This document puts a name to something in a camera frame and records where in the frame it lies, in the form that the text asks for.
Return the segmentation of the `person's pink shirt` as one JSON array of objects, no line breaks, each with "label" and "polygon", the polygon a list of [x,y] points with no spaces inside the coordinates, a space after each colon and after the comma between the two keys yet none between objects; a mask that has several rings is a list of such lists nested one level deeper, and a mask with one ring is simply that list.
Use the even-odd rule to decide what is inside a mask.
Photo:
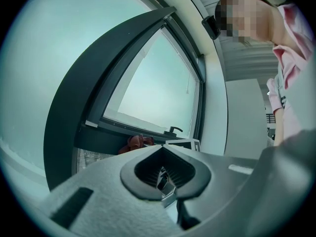
[{"label": "person's pink shirt", "polygon": [[[278,10],[284,19],[285,29],[303,54],[300,56],[296,51],[284,45],[273,47],[273,53],[278,60],[278,69],[282,71],[280,83],[284,89],[288,89],[306,68],[315,50],[316,37],[304,15],[295,4],[281,5]],[[282,100],[281,94],[277,91],[277,78],[268,79],[267,87],[270,92],[269,101],[273,113],[281,108],[284,109],[282,117],[283,138],[287,139],[296,135],[302,130],[302,127],[290,103],[286,99]]]}]

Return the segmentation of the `openable frosted window sash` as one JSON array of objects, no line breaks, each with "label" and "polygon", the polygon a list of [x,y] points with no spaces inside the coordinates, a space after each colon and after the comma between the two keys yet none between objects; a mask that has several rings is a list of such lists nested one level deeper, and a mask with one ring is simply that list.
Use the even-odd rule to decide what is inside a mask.
[{"label": "openable frosted window sash", "polygon": [[164,135],[171,126],[177,138],[192,138],[198,113],[199,79],[192,61],[168,25],[145,43],[110,93],[101,91],[85,124],[102,119]]}]

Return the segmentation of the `large fixed frosted window pane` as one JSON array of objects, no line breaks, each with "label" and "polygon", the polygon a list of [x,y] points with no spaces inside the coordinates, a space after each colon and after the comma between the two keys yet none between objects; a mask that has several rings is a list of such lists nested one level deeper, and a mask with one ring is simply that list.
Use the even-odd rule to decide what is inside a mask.
[{"label": "large fixed frosted window pane", "polygon": [[53,97],[101,35],[149,7],[141,0],[29,0],[0,50],[0,147],[44,177],[43,137]]}]

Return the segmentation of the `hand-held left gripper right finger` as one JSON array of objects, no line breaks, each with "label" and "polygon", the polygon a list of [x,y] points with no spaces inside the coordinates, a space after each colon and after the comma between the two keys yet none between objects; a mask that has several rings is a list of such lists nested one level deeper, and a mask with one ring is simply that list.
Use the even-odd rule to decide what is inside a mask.
[{"label": "hand-held left gripper right finger", "polygon": [[175,187],[176,205],[166,210],[177,214],[162,224],[165,232],[231,232],[232,216],[225,212],[256,164],[253,159],[195,152],[163,146],[162,163]]}]

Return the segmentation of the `person's right forearm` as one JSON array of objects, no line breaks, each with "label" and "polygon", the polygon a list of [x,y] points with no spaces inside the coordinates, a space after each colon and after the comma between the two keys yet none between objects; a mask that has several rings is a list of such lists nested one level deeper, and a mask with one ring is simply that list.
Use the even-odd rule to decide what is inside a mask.
[{"label": "person's right forearm", "polygon": [[279,108],[275,110],[274,112],[275,119],[276,119],[274,146],[280,145],[284,140],[283,114],[284,114],[283,108]]}]

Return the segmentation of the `dark grey window frame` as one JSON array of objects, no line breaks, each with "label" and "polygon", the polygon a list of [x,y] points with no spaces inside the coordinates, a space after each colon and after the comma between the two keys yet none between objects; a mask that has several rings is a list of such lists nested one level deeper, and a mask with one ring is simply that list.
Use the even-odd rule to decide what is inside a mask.
[{"label": "dark grey window frame", "polygon": [[154,142],[183,139],[133,128],[102,119],[98,127],[85,124],[101,91],[110,93],[129,62],[164,25],[171,28],[199,79],[197,118],[193,139],[201,139],[205,113],[206,69],[204,56],[195,50],[174,7],[163,7],[134,16],[95,40],[74,62],[53,98],[44,132],[44,169],[53,190],[77,172],[79,149],[116,155],[131,136],[143,134]]}]

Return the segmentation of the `white partition panel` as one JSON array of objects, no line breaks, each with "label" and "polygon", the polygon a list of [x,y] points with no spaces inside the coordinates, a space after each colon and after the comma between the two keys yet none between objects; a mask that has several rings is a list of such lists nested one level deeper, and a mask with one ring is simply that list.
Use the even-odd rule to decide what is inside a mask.
[{"label": "white partition panel", "polygon": [[263,96],[256,79],[226,82],[228,133],[225,155],[259,159],[267,147],[267,122]]}]

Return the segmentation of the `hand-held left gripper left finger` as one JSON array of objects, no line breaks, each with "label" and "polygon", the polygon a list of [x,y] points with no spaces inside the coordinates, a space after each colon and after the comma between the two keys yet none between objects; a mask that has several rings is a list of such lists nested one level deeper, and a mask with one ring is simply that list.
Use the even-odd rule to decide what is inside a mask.
[{"label": "hand-held left gripper left finger", "polygon": [[75,194],[88,188],[91,196],[69,226],[80,237],[172,237],[182,229],[169,217],[158,201],[141,200],[122,184],[121,168],[153,146],[96,161],[53,189],[41,203],[41,212],[49,218]]}]

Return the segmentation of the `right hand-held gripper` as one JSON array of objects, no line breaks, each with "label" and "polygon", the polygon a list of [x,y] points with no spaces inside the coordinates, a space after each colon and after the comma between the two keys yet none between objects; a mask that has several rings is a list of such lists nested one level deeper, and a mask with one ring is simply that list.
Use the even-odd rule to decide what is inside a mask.
[{"label": "right hand-held gripper", "polygon": [[197,139],[177,139],[177,140],[166,140],[166,145],[176,145],[189,150],[200,152],[200,142]]}]

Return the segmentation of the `red wiping cloth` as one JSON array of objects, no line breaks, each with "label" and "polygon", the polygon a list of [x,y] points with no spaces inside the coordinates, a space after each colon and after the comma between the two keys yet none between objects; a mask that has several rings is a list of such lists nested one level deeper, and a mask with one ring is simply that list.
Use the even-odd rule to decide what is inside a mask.
[{"label": "red wiping cloth", "polygon": [[133,150],[143,148],[145,146],[153,146],[153,145],[154,145],[153,137],[144,137],[143,134],[131,136],[128,138],[127,144],[118,151],[118,154],[121,155]]}]

